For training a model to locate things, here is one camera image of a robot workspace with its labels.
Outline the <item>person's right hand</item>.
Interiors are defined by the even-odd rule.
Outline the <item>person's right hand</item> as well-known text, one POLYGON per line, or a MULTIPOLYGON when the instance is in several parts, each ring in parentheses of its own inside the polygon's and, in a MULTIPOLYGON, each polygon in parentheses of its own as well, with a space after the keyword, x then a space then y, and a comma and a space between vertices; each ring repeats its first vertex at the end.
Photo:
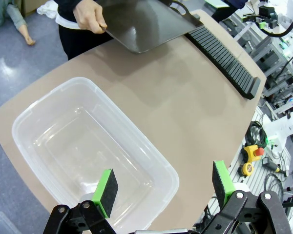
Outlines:
POLYGON ((73 10, 80 29, 102 34, 107 28, 103 17, 103 8, 93 0, 80 1, 73 10))

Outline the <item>background person hand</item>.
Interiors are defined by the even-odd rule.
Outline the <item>background person hand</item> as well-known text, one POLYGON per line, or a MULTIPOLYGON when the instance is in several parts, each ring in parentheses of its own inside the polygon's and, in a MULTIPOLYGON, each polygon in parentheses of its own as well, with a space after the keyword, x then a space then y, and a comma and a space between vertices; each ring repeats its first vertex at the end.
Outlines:
POLYGON ((24 39, 28 45, 32 46, 35 44, 36 41, 30 37, 26 24, 23 24, 22 26, 20 26, 18 28, 18 31, 24 37, 24 39))

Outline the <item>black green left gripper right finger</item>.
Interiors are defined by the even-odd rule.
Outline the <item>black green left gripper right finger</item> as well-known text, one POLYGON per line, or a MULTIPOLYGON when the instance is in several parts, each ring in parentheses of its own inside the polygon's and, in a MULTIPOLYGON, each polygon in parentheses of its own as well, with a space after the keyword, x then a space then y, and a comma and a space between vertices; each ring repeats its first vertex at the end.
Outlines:
POLYGON ((255 196, 235 188, 224 161, 214 161, 212 183, 220 207, 203 234, 231 234, 240 223, 249 223, 258 234, 292 232, 282 203, 274 191, 255 196))

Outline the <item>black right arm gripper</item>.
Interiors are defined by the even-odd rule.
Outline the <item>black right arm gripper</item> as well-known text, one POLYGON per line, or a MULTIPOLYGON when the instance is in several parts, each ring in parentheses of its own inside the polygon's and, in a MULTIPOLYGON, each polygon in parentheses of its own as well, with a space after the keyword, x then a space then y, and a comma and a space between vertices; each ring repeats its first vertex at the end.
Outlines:
POLYGON ((274 7, 259 6, 259 28, 269 27, 274 29, 278 24, 278 15, 274 7))

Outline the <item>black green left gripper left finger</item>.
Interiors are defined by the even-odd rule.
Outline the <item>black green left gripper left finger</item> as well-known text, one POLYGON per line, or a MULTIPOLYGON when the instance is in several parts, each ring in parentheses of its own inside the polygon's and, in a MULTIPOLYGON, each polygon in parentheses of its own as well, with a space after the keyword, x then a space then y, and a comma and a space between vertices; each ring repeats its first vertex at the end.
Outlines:
POLYGON ((118 192, 113 169, 104 170, 91 198, 75 207, 60 204, 53 208, 45 234, 114 234, 108 222, 118 192))

